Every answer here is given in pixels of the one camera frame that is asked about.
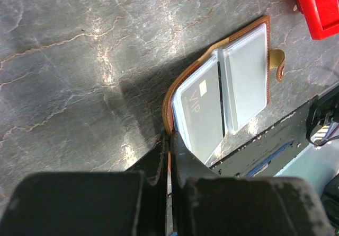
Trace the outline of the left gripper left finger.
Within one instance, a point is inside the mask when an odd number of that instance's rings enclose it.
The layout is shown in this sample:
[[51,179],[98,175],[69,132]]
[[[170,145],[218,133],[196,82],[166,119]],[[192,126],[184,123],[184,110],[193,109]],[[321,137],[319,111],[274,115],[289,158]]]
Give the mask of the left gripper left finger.
[[39,172],[16,187],[1,235],[164,235],[168,141],[122,172]]

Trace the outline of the brown leather card holder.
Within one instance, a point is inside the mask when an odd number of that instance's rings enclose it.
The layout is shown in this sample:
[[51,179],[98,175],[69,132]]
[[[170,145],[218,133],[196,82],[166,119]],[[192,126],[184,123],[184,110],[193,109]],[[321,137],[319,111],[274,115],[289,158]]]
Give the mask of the brown leather card holder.
[[177,121],[182,119],[178,115],[182,109],[179,108],[181,102],[177,90],[199,68],[212,62],[218,64],[223,139],[226,135],[238,133],[263,111],[270,102],[270,70],[276,70],[276,80],[281,82],[285,62],[284,51],[270,48],[270,38],[271,18],[265,15],[209,47],[166,92],[162,105],[166,132],[178,132],[182,138],[182,123]]

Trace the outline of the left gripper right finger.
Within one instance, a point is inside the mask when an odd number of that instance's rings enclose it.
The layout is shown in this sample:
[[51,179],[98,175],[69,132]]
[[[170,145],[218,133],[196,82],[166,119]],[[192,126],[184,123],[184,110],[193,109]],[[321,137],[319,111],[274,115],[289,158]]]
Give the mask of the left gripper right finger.
[[294,177],[222,177],[171,135],[173,227],[179,235],[332,235],[313,187]]

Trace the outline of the red plastic bin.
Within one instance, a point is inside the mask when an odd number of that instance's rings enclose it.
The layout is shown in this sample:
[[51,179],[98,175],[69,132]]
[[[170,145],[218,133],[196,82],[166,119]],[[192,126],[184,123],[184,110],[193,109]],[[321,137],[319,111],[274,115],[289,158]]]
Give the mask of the red plastic bin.
[[338,34],[338,0],[296,0],[310,35],[323,40]]

